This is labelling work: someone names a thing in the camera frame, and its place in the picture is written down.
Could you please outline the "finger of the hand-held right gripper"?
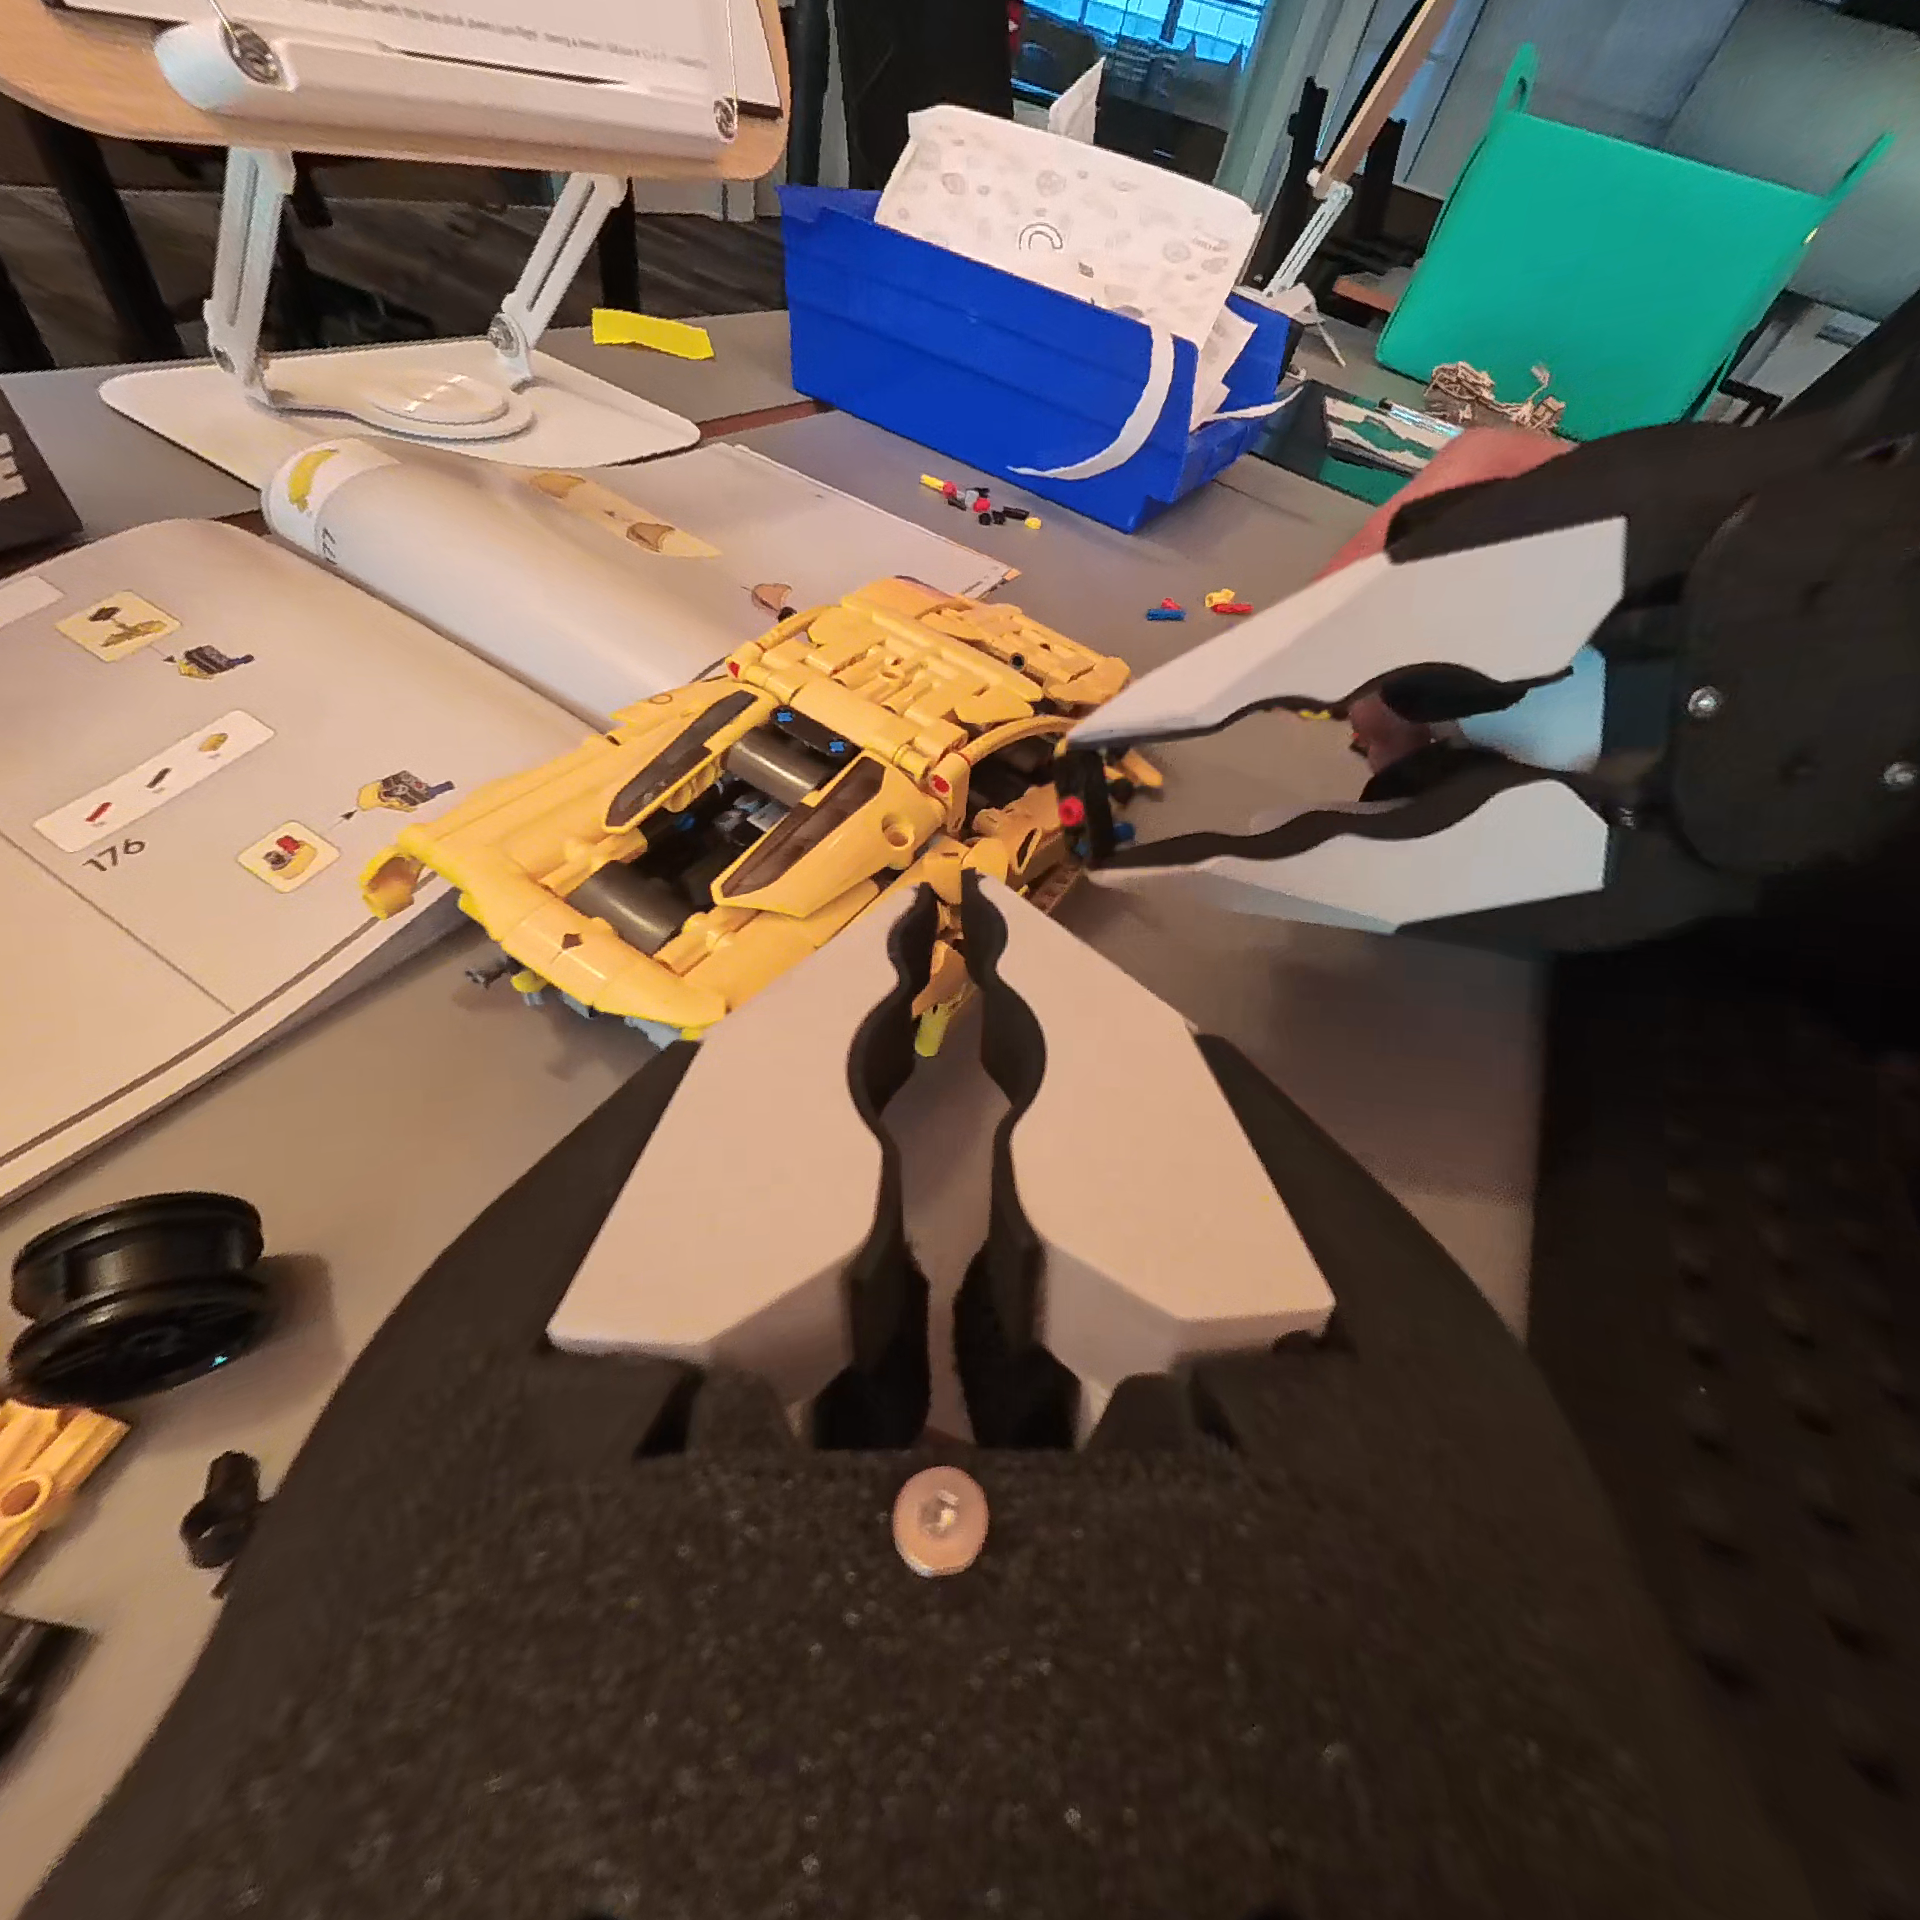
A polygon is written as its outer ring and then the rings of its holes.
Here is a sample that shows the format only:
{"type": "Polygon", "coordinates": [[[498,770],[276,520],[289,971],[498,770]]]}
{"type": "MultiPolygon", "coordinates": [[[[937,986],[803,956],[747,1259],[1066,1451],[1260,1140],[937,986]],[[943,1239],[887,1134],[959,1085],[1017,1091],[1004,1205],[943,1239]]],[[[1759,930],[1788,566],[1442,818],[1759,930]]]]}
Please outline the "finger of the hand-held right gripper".
{"type": "Polygon", "coordinates": [[[1116,848],[1089,875],[1156,902],[1387,934],[1596,894],[1611,845],[1573,782],[1468,756],[1412,795],[1271,807],[1116,848]]]}
{"type": "Polygon", "coordinates": [[[1331,710],[1403,670],[1498,685],[1561,677],[1626,587],[1623,517],[1454,551],[1372,555],[1129,683],[1074,747],[1202,735],[1283,703],[1331,710]]]}

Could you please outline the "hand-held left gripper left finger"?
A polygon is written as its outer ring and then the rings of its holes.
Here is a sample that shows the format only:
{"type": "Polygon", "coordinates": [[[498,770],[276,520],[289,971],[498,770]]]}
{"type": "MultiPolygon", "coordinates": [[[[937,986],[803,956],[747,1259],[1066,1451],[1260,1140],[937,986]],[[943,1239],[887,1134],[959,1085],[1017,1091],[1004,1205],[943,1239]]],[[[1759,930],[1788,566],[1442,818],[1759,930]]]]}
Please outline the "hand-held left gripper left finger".
{"type": "Polygon", "coordinates": [[[563,1352],[730,1370],[826,1450],[927,1420],[927,1282],[884,1111],[916,1063],[933,958],[916,883],[661,1068],[684,1066],[547,1323],[563,1352]]]}

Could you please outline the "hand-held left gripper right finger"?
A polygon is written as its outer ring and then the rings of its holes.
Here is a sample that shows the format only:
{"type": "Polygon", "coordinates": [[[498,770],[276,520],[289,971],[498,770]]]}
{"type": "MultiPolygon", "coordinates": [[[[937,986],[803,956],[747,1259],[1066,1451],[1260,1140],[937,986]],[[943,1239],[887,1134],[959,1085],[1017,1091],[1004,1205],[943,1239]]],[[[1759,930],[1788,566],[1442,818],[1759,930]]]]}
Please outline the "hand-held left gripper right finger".
{"type": "Polygon", "coordinates": [[[1327,1330],[1334,1295],[1217,1066],[1163,998],[1005,883],[965,878],[978,1056],[1004,1096],[955,1293],[985,1450],[1068,1450],[1140,1376],[1327,1330]]]}

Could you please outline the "yellow toy brick car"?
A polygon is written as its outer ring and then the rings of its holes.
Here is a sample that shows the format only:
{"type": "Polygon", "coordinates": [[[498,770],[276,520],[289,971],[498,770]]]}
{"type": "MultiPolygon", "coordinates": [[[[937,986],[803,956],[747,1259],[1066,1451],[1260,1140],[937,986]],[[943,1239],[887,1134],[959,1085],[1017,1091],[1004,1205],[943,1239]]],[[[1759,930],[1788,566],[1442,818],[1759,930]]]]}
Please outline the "yellow toy brick car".
{"type": "MultiPolygon", "coordinates": [[[[387,922],[443,880],[521,997],[556,991],[668,1045],[923,883],[937,902],[915,1018],[931,1056],[973,991],[962,872],[1058,906],[1085,866],[1049,770],[1129,678],[1015,605],[878,578],[402,828],[359,888],[387,922]]],[[[1125,810],[1163,774],[1138,749],[1105,762],[1125,843],[1125,810]]]]}

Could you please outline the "black brick beam piece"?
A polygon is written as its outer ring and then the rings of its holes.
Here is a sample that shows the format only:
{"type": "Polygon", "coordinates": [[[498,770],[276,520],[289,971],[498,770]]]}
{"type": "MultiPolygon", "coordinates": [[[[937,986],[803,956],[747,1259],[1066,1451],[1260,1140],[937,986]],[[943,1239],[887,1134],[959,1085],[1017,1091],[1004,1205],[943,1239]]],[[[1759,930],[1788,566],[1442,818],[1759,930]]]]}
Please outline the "black brick beam piece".
{"type": "Polygon", "coordinates": [[[1051,764],[1049,780],[1057,795],[1057,810],[1060,795],[1074,795],[1089,810],[1082,829],[1068,831],[1062,828],[1069,855],[1083,866],[1106,862],[1116,852],[1121,838],[1108,766],[1101,755],[1095,749],[1062,744],[1051,764]]]}

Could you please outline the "instruction booklet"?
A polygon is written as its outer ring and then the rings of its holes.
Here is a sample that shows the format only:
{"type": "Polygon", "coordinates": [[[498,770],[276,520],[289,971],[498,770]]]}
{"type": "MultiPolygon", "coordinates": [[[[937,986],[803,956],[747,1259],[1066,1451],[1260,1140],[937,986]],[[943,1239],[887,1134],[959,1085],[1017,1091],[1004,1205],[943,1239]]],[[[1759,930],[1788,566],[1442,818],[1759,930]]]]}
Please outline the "instruction booklet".
{"type": "Polygon", "coordinates": [[[4,580],[2,1194],[436,939],[366,862],[786,608],[1017,564],[710,444],[642,479],[369,442],[293,454],[268,535],[165,519],[4,580]]]}

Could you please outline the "pile of black brick parts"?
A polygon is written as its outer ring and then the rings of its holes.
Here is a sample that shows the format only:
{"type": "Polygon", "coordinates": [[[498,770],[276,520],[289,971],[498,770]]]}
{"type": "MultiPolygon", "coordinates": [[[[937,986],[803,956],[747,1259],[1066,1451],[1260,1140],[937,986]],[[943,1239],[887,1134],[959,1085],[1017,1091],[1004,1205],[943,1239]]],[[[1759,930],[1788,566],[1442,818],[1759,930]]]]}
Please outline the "pile of black brick parts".
{"type": "MultiPolygon", "coordinates": [[[[130,1427],[97,1407],[44,1407],[22,1399],[2,1405],[2,1576],[47,1534],[59,1528],[101,1470],[129,1437],[130,1427]]],[[[239,1554],[253,1540],[269,1494],[259,1460],[246,1451],[222,1451],[206,1470],[196,1502],[180,1520],[186,1556],[194,1568],[218,1572],[214,1594],[228,1583],[239,1554]]],[[[92,1646],[78,1622],[2,1610],[2,1760],[37,1730],[68,1672],[92,1646]]]]}

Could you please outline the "grey desk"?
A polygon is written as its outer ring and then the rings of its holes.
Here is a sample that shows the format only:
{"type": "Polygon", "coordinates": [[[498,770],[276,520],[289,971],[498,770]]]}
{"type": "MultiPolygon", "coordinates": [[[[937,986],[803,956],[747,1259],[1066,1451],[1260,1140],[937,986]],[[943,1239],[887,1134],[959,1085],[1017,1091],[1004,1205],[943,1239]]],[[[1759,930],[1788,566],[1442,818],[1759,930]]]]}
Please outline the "grey desk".
{"type": "MultiPolygon", "coordinates": [[[[716,360],[681,372],[622,371],[582,333],[563,333],[563,357],[659,398],[708,439],[742,436],[835,488],[970,538],[916,477],[948,463],[814,414],[791,390],[783,315],[721,318],[710,336],[716,360]]],[[[177,511],[238,511],[250,525],[235,485],[111,415],[102,379],[99,367],[4,376],[86,535],[177,511]]],[[[1068,515],[1044,533],[987,530],[975,544],[1017,566],[1013,599],[1027,612],[1151,666],[1207,622],[1147,624],[1146,605],[1166,595],[1191,608],[1219,584],[1268,605],[1362,519],[1361,502],[1252,459],[1138,538],[1068,515]]],[[[1343,732],[1285,719],[1257,715],[1197,755],[1166,749],[1167,792],[1140,834],[1237,828],[1292,799],[1354,792],[1361,764],[1343,732]]],[[[1235,1039],[1409,1205],[1510,1326],[1524,1319],[1540,1037],[1526,964],[1334,928],[1197,912],[1183,924],[1163,901],[1074,894],[1062,922],[1235,1039]]],[[[206,1466],[243,1450],[274,1483],[405,1288],[651,1058],[623,1029],[474,988],[474,956],[474,932],[457,928],[4,1213],[4,1347],[18,1243],[117,1197],[245,1196],[269,1250],[293,1256],[293,1303],[266,1349],[139,1407],[126,1444],[7,1583],[7,1605],[78,1622],[90,1643],[4,1765],[4,1916],[90,1822],[202,1652],[218,1600],[177,1528],[206,1466]]],[[[972,1023],[953,1039],[890,1116],[939,1304],[975,1245],[998,1111],[972,1023]]]]}

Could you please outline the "person's right hand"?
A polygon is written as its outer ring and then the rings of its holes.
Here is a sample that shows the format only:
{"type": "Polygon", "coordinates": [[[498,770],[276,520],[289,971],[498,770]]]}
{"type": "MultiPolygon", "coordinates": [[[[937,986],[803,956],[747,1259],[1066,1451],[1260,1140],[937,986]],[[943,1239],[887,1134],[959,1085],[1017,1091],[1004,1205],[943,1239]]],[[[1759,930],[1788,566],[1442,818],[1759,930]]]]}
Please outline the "person's right hand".
{"type": "MultiPolygon", "coordinates": [[[[1378,506],[1370,519],[1347,539],[1316,571],[1326,580],[1386,548],[1395,517],[1411,510],[1415,500],[1434,493],[1502,483],[1540,469],[1548,461],[1575,450],[1571,442],[1532,434],[1517,428],[1470,428],[1447,444],[1426,469],[1378,506]]],[[[1415,755],[1434,741],[1428,726],[1396,715],[1381,696],[1365,694],[1349,707],[1351,749],[1378,774],[1382,768],[1415,755]]]]}

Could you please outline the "green cutting mat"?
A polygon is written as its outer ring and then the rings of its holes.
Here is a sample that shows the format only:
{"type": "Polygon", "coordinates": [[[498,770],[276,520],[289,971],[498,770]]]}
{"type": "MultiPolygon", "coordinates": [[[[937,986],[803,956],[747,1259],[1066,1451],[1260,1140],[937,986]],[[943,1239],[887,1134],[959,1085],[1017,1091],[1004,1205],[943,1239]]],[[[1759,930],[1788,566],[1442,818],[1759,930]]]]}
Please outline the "green cutting mat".
{"type": "Polygon", "coordinates": [[[1434,456],[1420,466],[1398,466],[1366,459],[1366,448],[1331,446],[1323,421],[1323,398],[1332,392],[1354,396],[1362,402],[1393,399],[1370,399],[1365,396],[1332,388],[1326,381],[1307,379],[1302,381],[1301,398],[1286,407],[1286,431],[1274,442],[1268,454],[1278,466],[1299,474],[1323,488],[1355,499],[1372,507],[1382,506],[1387,499],[1398,493],[1412,476],[1426,469],[1434,456]]]}

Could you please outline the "white and green card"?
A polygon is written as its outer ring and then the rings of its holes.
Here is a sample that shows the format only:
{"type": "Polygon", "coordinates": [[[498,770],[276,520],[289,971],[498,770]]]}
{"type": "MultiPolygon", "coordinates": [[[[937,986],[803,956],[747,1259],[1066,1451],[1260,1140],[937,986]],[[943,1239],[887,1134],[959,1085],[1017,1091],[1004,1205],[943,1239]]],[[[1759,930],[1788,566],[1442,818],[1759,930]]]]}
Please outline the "white and green card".
{"type": "Polygon", "coordinates": [[[1354,396],[1326,396],[1323,421],[1331,446],[1366,448],[1381,463],[1420,466],[1460,434],[1458,422],[1412,411],[1393,399],[1362,402],[1354,396]]]}

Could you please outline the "wooden puzzle pieces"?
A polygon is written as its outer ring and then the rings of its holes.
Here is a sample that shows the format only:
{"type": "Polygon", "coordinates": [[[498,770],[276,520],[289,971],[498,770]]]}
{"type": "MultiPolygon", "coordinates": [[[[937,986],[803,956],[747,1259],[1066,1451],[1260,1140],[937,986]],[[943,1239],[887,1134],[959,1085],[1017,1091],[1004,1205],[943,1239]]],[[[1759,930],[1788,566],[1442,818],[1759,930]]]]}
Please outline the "wooden puzzle pieces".
{"type": "Polygon", "coordinates": [[[1555,436],[1566,418],[1567,404],[1553,392],[1548,366],[1526,371],[1526,392],[1519,399],[1502,399],[1491,372],[1455,359],[1434,367],[1423,388],[1421,411],[1452,428],[1510,424],[1532,434],[1555,436]]]}

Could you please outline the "perforated grey panel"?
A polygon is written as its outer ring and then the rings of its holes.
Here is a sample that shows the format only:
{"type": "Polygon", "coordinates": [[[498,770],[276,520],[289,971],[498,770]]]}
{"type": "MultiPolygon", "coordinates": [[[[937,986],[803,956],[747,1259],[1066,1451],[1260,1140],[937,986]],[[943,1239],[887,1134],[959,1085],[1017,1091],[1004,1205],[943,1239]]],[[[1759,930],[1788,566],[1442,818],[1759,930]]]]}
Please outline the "perforated grey panel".
{"type": "Polygon", "coordinates": [[[1918,1916],[1916,1014],[1548,990],[1526,1344],[1821,1916],[1918,1916]]]}

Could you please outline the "blue storage bin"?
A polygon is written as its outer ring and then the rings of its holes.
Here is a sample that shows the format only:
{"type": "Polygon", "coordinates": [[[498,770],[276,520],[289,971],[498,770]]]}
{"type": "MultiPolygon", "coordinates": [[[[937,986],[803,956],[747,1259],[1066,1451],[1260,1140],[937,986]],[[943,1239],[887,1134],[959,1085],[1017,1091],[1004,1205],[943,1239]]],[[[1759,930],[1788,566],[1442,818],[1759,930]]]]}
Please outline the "blue storage bin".
{"type": "Polygon", "coordinates": [[[797,392],[1123,535],[1244,456],[1289,404],[1301,324],[1233,294],[1251,328],[1221,404],[1197,348],[875,223],[879,195],[782,186],[797,392]]]}

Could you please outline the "white sign stand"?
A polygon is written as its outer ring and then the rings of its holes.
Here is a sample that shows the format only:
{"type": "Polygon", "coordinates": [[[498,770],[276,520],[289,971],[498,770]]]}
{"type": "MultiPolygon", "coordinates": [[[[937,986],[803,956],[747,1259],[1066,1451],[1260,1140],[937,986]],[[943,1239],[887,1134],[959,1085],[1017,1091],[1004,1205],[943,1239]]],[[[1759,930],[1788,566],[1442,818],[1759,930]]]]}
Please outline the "white sign stand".
{"type": "Polygon", "coordinates": [[[211,360],[111,375],[101,398],[165,442],[259,483],[329,431],[453,448],[494,463],[618,466],[692,446],[699,428],[545,351],[539,340],[627,183],[570,176],[485,336],[269,359],[262,323],[289,151],[231,148],[211,294],[211,360]]]}

